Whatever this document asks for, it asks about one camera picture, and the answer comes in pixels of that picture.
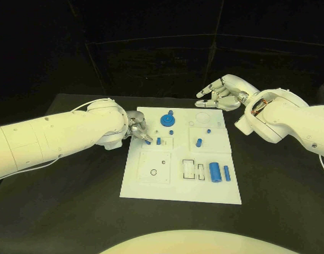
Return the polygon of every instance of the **blue object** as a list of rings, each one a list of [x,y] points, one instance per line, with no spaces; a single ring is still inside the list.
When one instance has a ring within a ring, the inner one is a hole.
[[[202,140],[198,139],[198,141],[196,141],[196,147],[201,147],[201,143],[202,143]]]
[[[160,117],[160,124],[165,127],[170,127],[175,124],[175,117],[172,116],[172,114],[173,112],[170,110],[167,114]]]
[[[221,171],[217,162],[209,163],[209,177],[214,183],[221,182]]]
[[[231,177],[228,175],[228,166],[224,166],[224,174],[225,174],[225,181],[230,182],[231,181]]]

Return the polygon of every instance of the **table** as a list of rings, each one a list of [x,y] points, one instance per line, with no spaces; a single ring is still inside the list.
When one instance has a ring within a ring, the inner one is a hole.
[[[59,94],[49,114],[105,96]],[[192,99],[114,97],[137,106],[194,108]],[[92,146],[0,184],[0,253],[98,253],[153,232],[215,230],[299,253],[324,253],[324,171],[293,137],[267,143],[234,127],[243,108],[224,112],[241,205],[120,198],[130,139]]]

